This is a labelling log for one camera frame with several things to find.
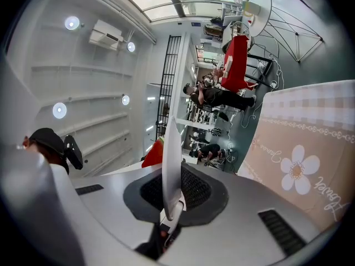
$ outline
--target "black gate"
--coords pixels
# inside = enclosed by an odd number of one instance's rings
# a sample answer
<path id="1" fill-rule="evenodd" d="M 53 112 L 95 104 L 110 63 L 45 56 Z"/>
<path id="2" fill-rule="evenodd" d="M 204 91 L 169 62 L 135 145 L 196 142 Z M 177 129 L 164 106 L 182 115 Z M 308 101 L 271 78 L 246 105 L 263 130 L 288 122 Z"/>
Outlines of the black gate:
<path id="1" fill-rule="evenodd" d="M 155 139 L 165 134 L 166 125 L 168 124 L 171 94 L 173 92 L 180 41 L 181 37 L 170 36 L 168 47 L 166 48 L 163 76 L 161 77 L 160 85 L 158 115 L 156 117 Z"/>

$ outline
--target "red object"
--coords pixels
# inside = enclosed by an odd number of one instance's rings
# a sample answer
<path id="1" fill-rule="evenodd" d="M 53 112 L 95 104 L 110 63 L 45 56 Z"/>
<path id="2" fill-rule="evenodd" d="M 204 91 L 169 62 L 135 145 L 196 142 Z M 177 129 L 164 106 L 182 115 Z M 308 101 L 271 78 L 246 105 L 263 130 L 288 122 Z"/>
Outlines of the red object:
<path id="1" fill-rule="evenodd" d="M 233 37 L 231 44 L 228 47 L 226 55 L 224 56 L 224 64 L 227 63 L 228 56 L 233 57 L 232 66 L 228 72 L 227 78 L 222 78 L 221 86 L 233 93 L 237 93 L 240 89 L 249 88 L 254 83 L 244 81 L 246 72 L 246 58 L 247 58 L 247 41 L 245 35 Z"/>
<path id="2" fill-rule="evenodd" d="M 150 149 L 147 156 L 145 157 L 144 162 L 142 163 L 142 167 L 154 166 L 157 163 L 162 163 L 163 149 L 164 149 L 164 143 L 159 138 L 155 141 L 153 147 Z"/>

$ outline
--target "light fixture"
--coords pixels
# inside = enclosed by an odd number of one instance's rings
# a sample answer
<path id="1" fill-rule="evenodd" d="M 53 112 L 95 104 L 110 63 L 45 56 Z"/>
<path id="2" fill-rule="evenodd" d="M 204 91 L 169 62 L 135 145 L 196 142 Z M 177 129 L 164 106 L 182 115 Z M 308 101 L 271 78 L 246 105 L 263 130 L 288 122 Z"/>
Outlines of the light fixture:
<path id="1" fill-rule="evenodd" d="M 69 30 L 75 30 L 80 25 L 80 21 L 78 17 L 70 16 L 65 19 L 64 25 Z"/>
<path id="2" fill-rule="evenodd" d="M 128 105 L 128 104 L 129 104 L 129 96 L 124 95 L 124 96 L 122 97 L 122 104 L 123 104 L 123 105 Z"/>
<path id="3" fill-rule="evenodd" d="M 55 118 L 57 119 L 61 119 L 63 117 L 65 117 L 65 115 L 67 114 L 67 107 L 65 106 L 64 103 L 56 103 L 53 106 L 53 115 Z"/>
<path id="4" fill-rule="evenodd" d="M 133 42 L 129 42 L 129 43 L 127 44 L 127 49 L 128 49 L 128 51 L 133 52 L 134 49 L 135 49 L 134 43 L 133 43 Z"/>

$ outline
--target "black cap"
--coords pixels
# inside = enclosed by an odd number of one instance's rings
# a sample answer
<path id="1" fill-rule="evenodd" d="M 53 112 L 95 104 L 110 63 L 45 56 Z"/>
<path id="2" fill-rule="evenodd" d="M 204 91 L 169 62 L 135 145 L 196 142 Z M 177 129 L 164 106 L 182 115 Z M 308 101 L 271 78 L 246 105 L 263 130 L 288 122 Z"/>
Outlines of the black cap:
<path id="1" fill-rule="evenodd" d="M 190 83 L 187 83 L 184 88 L 182 89 L 182 91 L 184 92 L 184 94 L 187 95 L 187 88 L 190 86 Z"/>
<path id="2" fill-rule="evenodd" d="M 31 135 L 29 139 L 51 148 L 61 157 L 64 156 L 64 143 L 51 128 L 38 129 Z"/>

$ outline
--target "black pants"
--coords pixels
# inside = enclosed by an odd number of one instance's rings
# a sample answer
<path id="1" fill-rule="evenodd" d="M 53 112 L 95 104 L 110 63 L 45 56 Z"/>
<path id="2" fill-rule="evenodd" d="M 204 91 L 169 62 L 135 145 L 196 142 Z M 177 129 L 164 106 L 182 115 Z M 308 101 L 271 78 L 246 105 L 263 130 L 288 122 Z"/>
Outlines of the black pants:
<path id="1" fill-rule="evenodd" d="M 216 94 L 211 106 L 228 105 L 236 109 L 246 110 L 247 106 L 254 105 L 253 98 L 243 98 L 231 91 L 220 91 Z"/>
<path id="2" fill-rule="evenodd" d="M 202 139 L 202 138 L 197 138 L 196 141 L 197 142 L 201 142 L 201 143 L 209 144 L 209 142 L 206 139 Z"/>

